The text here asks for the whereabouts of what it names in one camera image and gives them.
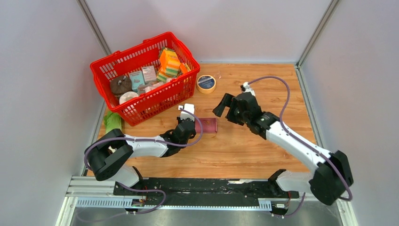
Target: masking tape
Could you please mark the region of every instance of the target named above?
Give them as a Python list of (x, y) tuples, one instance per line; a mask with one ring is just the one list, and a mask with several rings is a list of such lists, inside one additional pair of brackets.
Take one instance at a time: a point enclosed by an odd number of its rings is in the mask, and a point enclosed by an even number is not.
[(197, 79), (197, 89), (201, 93), (209, 94), (212, 93), (216, 88), (216, 80), (211, 75), (201, 75)]

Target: teal box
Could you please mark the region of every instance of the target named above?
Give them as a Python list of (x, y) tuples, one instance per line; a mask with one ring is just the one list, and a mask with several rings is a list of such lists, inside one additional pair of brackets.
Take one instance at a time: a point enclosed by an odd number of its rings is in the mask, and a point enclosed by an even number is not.
[(132, 90), (137, 92), (137, 88), (141, 85), (145, 85), (143, 72), (132, 72), (129, 74), (129, 78), (132, 81)]

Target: tape label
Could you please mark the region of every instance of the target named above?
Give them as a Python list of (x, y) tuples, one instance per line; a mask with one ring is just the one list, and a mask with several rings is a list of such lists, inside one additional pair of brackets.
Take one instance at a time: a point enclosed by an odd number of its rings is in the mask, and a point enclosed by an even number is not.
[(198, 85), (203, 89), (210, 89), (214, 87), (215, 79), (212, 78), (211, 76), (202, 76), (201, 78), (198, 79)]

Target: cable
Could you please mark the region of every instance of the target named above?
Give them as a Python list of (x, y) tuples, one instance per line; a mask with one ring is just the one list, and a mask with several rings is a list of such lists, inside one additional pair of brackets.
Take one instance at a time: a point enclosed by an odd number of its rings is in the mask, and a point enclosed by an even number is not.
[(84, 223), (98, 223), (98, 222), (110, 220), (110, 219), (112, 219), (112, 218), (119, 217), (119, 216), (122, 216), (122, 215), (126, 215), (126, 212), (117, 213), (117, 214), (115, 214), (115, 215), (112, 215), (112, 216), (110, 216), (110, 217), (103, 218), (103, 219), (100, 219), (100, 220), (85, 220), (85, 219), (80, 218), (80, 217), (79, 217), (79, 214), (75, 214), (76, 218), (77, 218), (78, 220), (80, 220), (81, 222), (84, 222)]
[(157, 143), (163, 143), (163, 144), (167, 144), (167, 145), (173, 145), (173, 146), (177, 146), (177, 147), (189, 147), (192, 146), (194, 144), (196, 144), (201, 138), (202, 138), (202, 133), (203, 133), (203, 128), (202, 128), (202, 123), (200, 121), (200, 119), (195, 116), (194, 114), (192, 114), (191, 112), (188, 112), (184, 109), (179, 109), (182, 112), (186, 112), (187, 114), (193, 116), (195, 118), (195, 120), (198, 121), (199, 126), (201, 127), (201, 133), (199, 134), (199, 137), (197, 140), (195, 140), (194, 142), (190, 143), (190, 144), (186, 144), (186, 145), (181, 145), (181, 144), (174, 144), (168, 141), (164, 141), (164, 140), (156, 140), (156, 139), (151, 139), (151, 138), (141, 138), (141, 139), (136, 139), (136, 138), (130, 138), (130, 137), (113, 137), (113, 138), (108, 138), (108, 139), (104, 139), (101, 141), (97, 141), (95, 143), (93, 143), (88, 150), (85, 153), (85, 157), (83, 159), (86, 168), (88, 168), (89, 170), (91, 170), (91, 167), (88, 164), (88, 154), (93, 150), (94, 147), (96, 147), (97, 145), (103, 144), (103, 143), (107, 143), (110, 141), (114, 141), (114, 140), (128, 140), (128, 141), (133, 141), (133, 142), (140, 142), (140, 141), (154, 141)]
[(288, 202), (286, 203), (287, 208), (288, 208), (288, 206), (289, 206), (290, 201), (291, 201), (291, 192), (288, 191)]
[[(290, 88), (289, 88), (287, 82), (284, 81), (284, 80), (283, 80), (282, 78), (280, 78), (280, 77), (272, 76), (272, 75), (271, 75), (271, 76), (263, 76), (263, 77), (260, 77), (260, 78), (255, 79), (255, 80), (252, 80), (252, 81), (248, 82), (248, 85), (250, 85), (250, 84), (252, 84), (252, 83), (254, 83), (254, 82), (256, 82), (256, 81), (262, 80), (262, 79), (277, 79), (277, 80), (279, 80), (280, 82), (282, 82), (282, 83), (286, 86), (286, 88), (287, 88), (287, 100), (286, 100), (286, 102), (285, 102), (283, 108), (281, 109), (281, 112), (280, 112), (280, 115), (279, 115), (281, 127), (284, 129), (284, 131), (285, 131), (287, 134), (289, 134), (290, 136), (292, 136), (292, 138), (294, 138), (295, 140), (297, 140), (299, 143), (305, 145), (307, 148), (311, 149), (314, 153), (320, 155), (320, 156), (333, 168), (334, 172), (338, 175), (339, 179), (341, 180), (341, 182), (342, 182), (343, 186), (345, 187), (345, 190), (348, 192), (348, 196), (349, 196), (348, 198), (346, 198), (346, 197), (339, 197), (339, 199), (342, 199), (342, 200), (345, 200), (345, 201), (351, 201), (351, 200), (353, 199), (352, 191), (350, 190), (348, 184), (346, 183), (345, 179), (343, 178), (341, 172), (340, 172), (340, 171), (338, 170), (338, 168), (331, 162), (331, 160), (330, 160), (329, 158), (327, 158), (325, 155), (323, 155), (322, 153), (320, 153), (318, 150), (316, 150), (314, 147), (310, 146), (309, 144), (307, 144), (306, 142), (304, 142), (303, 140), (301, 140), (299, 137), (297, 137), (297, 136), (295, 136), (294, 134), (292, 134), (292, 133), (285, 127), (284, 122), (283, 122), (283, 113), (284, 113), (284, 111), (285, 111), (285, 109), (286, 109), (286, 107), (287, 107), (287, 105), (288, 105), (289, 97), (290, 97)], [(294, 215), (294, 214), (300, 209), (300, 207), (302, 206), (304, 200), (305, 200), (305, 193), (304, 193), (303, 196), (302, 196), (302, 200), (301, 200), (301, 202), (299, 203), (298, 208), (297, 208), (293, 213), (288, 214), (288, 215), (284, 215), (284, 217), (290, 217), (290, 216)]]
[[(192, 145), (196, 144), (196, 143), (202, 138), (202, 134), (203, 134), (202, 123), (201, 123), (200, 119), (199, 119), (197, 116), (195, 116), (194, 114), (192, 114), (191, 112), (188, 112), (188, 111), (186, 111), (186, 110), (184, 110), (184, 109), (179, 109), (179, 110), (182, 111), (182, 112), (186, 112), (187, 114), (193, 116), (193, 117), (195, 118), (195, 120), (197, 120), (198, 123), (199, 123), (199, 127), (201, 128), (201, 132), (200, 132), (200, 134), (199, 134), (198, 139), (195, 140), (194, 142), (192, 142), (192, 143), (190, 143), (190, 144), (186, 144), (186, 145), (181, 145), (181, 144), (174, 144), (174, 143), (171, 143), (171, 142), (167, 142), (167, 141), (163, 141), (163, 140), (150, 139), (150, 138), (141, 138), (141, 139), (135, 139), (135, 138), (130, 138), (130, 137), (114, 137), (114, 138), (108, 138), (108, 139), (104, 139), (104, 140), (95, 142), (95, 143), (93, 143), (93, 144), (88, 148), (88, 150), (86, 151), (85, 156), (84, 156), (84, 163), (85, 163), (85, 166), (86, 166), (89, 170), (91, 170), (91, 167), (90, 167), (89, 164), (88, 164), (88, 154), (94, 149), (94, 147), (96, 147), (97, 145), (100, 145), (100, 144), (102, 144), (102, 143), (106, 143), (106, 142), (114, 141), (114, 140), (129, 140), (129, 141), (133, 141), (133, 142), (154, 141), (154, 142), (164, 143), (164, 144), (167, 144), (167, 145), (173, 145), (173, 146), (178, 146), (178, 147), (188, 147), (188, 146), (192, 146)], [(162, 190), (159, 190), (159, 189), (139, 190), (139, 189), (130, 188), (130, 187), (128, 187), (128, 186), (126, 186), (126, 185), (124, 185), (124, 184), (121, 184), (121, 183), (119, 183), (119, 184), (120, 184), (123, 188), (125, 188), (125, 189), (127, 189), (127, 190), (129, 190), (129, 191), (132, 191), (132, 192), (161, 192), (161, 193), (163, 194), (162, 201), (161, 201), (158, 205), (156, 205), (154, 208), (151, 208), (151, 209), (145, 210), (145, 211), (130, 212), (130, 213), (134, 213), (134, 214), (150, 213), (150, 212), (156, 210), (159, 206), (161, 206), (161, 205), (165, 202), (165, 200), (166, 200), (166, 193), (165, 193), (164, 191), (162, 191)], [(126, 213), (123, 212), (123, 213), (115, 214), (115, 215), (113, 215), (113, 216), (111, 216), (111, 217), (108, 217), (108, 218), (105, 218), (105, 219), (101, 219), (101, 220), (95, 220), (95, 221), (87, 221), (87, 220), (81, 219), (78, 215), (77, 215), (77, 218), (78, 218), (80, 221), (82, 221), (82, 222), (86, 222), (86, 223), (96, 223), (96, 222), (101, 222), (101, 221), (109, 220), (109, 219), (111, 219), (111, 218), (118, 217), (118, 216), (121, 216), (121, 215), (124, 215), (124, 214), (126, 214)]]
[(148, 189), (148, 190), (139, 190), (139, 189), (134, 189), (134, 188), (130, 188), (124, 184), (119, 183), (123, 188), (132, 191), (132, 192), (161, 192), (163, 194), (163, 198), (162, 201), (160, 203), (158, 203), (158, 205), (156, 205), (154, 208), (151, 208), (149, 210), (145, 210), (145, 211), (140, 211), (140, 212), (136, 212), (136, 214), (144, 214), (144, 213), (150, 213), (153, 212), (154, 210), (156, 210), (159, 206), (161, 206), (165, 200), (166, 200), (166, 193), (162, 190), (159, 189)]

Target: wooden tabletop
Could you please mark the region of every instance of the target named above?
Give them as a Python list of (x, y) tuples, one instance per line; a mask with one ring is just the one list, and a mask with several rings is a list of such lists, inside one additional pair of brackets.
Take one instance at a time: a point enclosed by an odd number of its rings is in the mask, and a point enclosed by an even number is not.
[[(283, 78), (291, 88), (284, 122), (306, 139), (315, 142), (293, 65), (201, 64), (198, 76), (204, 74), (216, 78), (216, 90), (211, 94), (202, 94), (196, 89), (193, 97), (181, 103), (194, 104), (195, 114), (199, 118), (215, 117), (212, 110), (223, 95), (238, 95), (243, 82), (265, 75), (276, 75)], [(262, 110), (279, 115), (287, 97), (284, 84), (278, 80), (267, 79), (258, 81), (251, 87), (256, 92), (256, 99)], [(184, 148), (167, 158), (132, 158), (127, 164), (137, 167), (143, 177), (268, 178), (278, 169), (308, 172), (304, 165), (279, 146), (252, 134), (246, 126), (228, 122), (224, 118), (226, 113), (227, 109), (221, 118), (217, 118), (217, 133), (204, 134), (196, 145)], [(123, 123), (122, 129), (125, 134), (132, 136), (153, 137), (174, 129), (179, 114), (177, 106), (174, 106), (134, 127)], [(103, 124), (99, 137), (104, 133)]]

